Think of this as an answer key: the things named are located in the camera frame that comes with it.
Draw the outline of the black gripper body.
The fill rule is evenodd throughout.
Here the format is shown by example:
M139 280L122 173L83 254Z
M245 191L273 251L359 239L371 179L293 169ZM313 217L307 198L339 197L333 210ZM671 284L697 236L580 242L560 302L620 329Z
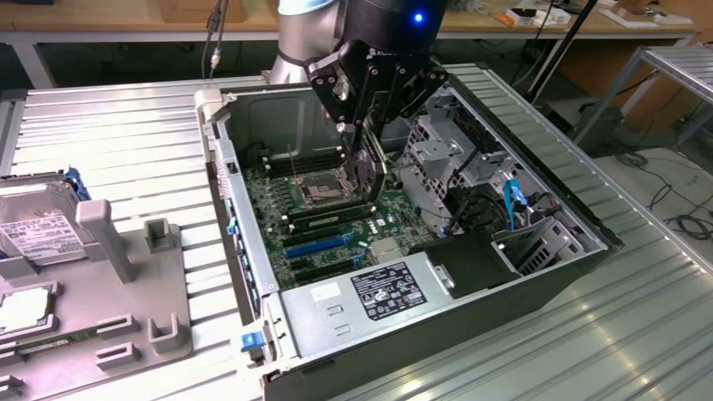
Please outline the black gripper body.
M328 57L347 66L375 63L372 90L389 90L397 71L409 78L432 61L445 1L343 1Z

